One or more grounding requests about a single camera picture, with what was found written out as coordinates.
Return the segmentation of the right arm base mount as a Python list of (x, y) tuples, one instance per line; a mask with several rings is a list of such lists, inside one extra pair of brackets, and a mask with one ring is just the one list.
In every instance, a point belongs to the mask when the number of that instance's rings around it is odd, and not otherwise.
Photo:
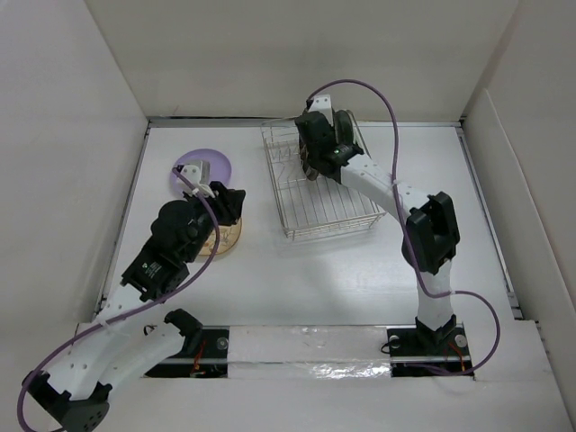
[(432, 347), (419, 341), (415, 327), (387, 328), (386, 336), (381, 352), (390, 358), (393, 378), (441, 376), (441, 373), (433, 371), (434, 368), (446, 370), (449, 374), (466, 371), (468, 376), (473, 376), (470, 372), (472, 358), (461, 326), (438, 346)]

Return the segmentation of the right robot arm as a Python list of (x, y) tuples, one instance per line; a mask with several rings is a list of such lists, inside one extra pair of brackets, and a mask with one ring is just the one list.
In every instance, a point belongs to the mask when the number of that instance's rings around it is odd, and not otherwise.
[(456, 318), (450, 289), (451, 262), (460, 232), (452, 198), (426, 194), (398, 181), (357, 143), (349, 112), (305, 112), (294, 119), (302, 170), (314, 181), (324, 176), (355, 190), (388, 212), (402, 230), (401, 253), (417, 277), (416, 343), (435, 354), (448, 343)]

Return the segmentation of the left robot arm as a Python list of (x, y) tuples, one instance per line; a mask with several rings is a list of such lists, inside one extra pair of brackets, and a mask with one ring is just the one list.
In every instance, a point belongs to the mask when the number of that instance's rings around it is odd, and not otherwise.
[(246, 193), (218, 181), (192, 186), (165, 203), (150, 236), (121, 275), (91, 326), (63, 343), (22, 380), (17, 419), (30, 430), (24, 400), (32, 397), (63, 431), (93, 431), (110, 410), (112, 395), (162, 360), (200, 348), (203, 325), (166, 302), (193, 284), (188, 266), (210, 235), (241, 218)]

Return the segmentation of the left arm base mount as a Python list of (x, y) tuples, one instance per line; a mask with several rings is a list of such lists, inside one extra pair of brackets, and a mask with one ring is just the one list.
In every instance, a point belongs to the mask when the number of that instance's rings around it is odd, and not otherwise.
[(228, 377), (229, 327), (208, 327), (202, 331), (201, 341), (189, 354), (184, 350), (147, 371), (147, 378), (197, 378)]

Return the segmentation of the purple plate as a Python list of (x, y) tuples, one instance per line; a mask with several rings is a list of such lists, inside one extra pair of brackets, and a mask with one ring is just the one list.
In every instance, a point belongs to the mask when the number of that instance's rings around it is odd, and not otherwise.
[(202, 159), (210, 163), (209, 182), (219, 181), (225, 186), (230, 185), (232, 165), (229, 159), (221, 152), (211, 148), (199, 148), (182, 155), (174, 166), (184, 165), (192, 159)]

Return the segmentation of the tan plate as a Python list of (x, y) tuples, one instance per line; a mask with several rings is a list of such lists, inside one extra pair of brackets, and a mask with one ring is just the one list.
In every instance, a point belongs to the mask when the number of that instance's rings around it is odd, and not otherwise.
[[(230, 251), (238, 243), (241, 232), (242, 232), (242, 219), (231, 226), (219, 226), (220, 232), (220, 242), (216, 248), (215, 255), (222, 255)], [(215, 246), (216, 243), (216, 231), (213, 231), (208, 239), (204, 242), (201, 251), (199, 252), (200, 257), (208, 257)]]

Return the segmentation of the black rimmed patterned plate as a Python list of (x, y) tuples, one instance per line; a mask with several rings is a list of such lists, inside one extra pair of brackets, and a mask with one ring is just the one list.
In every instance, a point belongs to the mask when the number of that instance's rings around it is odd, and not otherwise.
[(308, 180), (315, 181), (320, 174), (321, 153), (314, 142), (299, 136), (299, 156), (302, 170)]

